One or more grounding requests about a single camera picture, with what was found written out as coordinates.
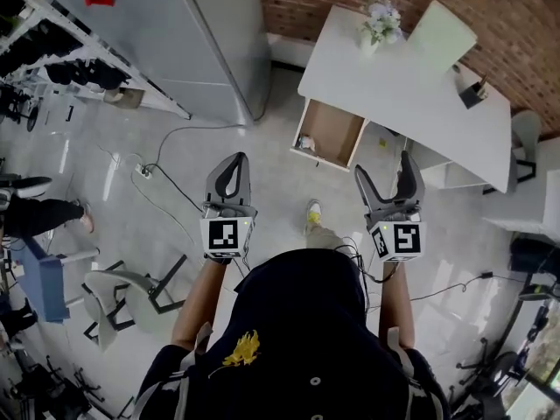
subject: pen holder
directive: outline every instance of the pen holder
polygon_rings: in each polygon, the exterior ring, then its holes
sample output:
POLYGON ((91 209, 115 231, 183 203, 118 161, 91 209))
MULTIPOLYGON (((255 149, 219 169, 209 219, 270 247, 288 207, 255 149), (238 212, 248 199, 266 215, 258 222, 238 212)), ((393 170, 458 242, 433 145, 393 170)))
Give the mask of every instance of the pen holder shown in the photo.
POLYGON ((477 95, 472 86, 463 90, 460 94, 458 94, 458 96, 467 109, 470 109, 472 106, 476 106, 482 101, 482 98, 477 95))

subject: yellow emblem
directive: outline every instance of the yellow emblem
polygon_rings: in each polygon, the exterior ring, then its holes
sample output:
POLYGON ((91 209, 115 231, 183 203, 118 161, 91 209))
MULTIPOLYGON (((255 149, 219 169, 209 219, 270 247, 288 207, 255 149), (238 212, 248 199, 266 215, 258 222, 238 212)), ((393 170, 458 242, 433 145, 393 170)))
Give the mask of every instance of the yellow emblem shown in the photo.
POLYGON ((238 367, 241 364, 248 366, 251 362, 256 360, 258 353, 256 352, 261 343, 259 342, 259 335, 256 330, 253 334, 246 332, 240 339, 237 340, 237 346, 222 364, 225 367, 233 366, 238 367))

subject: desk drawer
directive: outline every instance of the desk drawer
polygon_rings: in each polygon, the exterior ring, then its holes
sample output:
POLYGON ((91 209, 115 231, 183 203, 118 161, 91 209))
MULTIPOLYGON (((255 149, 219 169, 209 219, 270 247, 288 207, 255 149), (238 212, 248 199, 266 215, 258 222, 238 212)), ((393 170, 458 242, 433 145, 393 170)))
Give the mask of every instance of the desk drawer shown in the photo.
POLYGON ((305 101, 293 145, 290 150, 349 171, 361 134, 368 122, 362 117, 314 100, 305 101), (315 151, 301 148, 299 139, 307 136, 315 142, 315 151))

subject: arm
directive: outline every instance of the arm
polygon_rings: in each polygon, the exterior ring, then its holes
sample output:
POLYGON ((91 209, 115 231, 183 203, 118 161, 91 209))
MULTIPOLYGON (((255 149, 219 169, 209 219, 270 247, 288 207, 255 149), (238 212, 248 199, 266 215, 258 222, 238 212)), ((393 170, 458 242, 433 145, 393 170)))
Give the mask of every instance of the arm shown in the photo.
POLYGON ((206 260, 173 327, 171 343, 174 346, 192 351, 200 328, 206 322, 214 322, 225 274, 225 264, 206 260))
MULTIPOLYGON (((395 266, 397 264, 385 262, 383 278, 388 276, 395 266)), ((401 347, 414 348, 414 319, 403 262, 396 273, 383 284, 379 318, 379 339, 382 344, 387 345, 387 331, 393 326, 399 327, 401 347)))

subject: yellow shoe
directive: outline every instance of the yellow shoe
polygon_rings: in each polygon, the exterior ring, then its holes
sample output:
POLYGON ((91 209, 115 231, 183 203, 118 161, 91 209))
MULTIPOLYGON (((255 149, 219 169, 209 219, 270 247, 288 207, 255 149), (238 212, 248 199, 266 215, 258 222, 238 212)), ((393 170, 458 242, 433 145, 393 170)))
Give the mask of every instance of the yellow shoe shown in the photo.
POLYGON ((310 200, 307 204, 307 222, 321 224, 321 203, 316 199, 310 200))

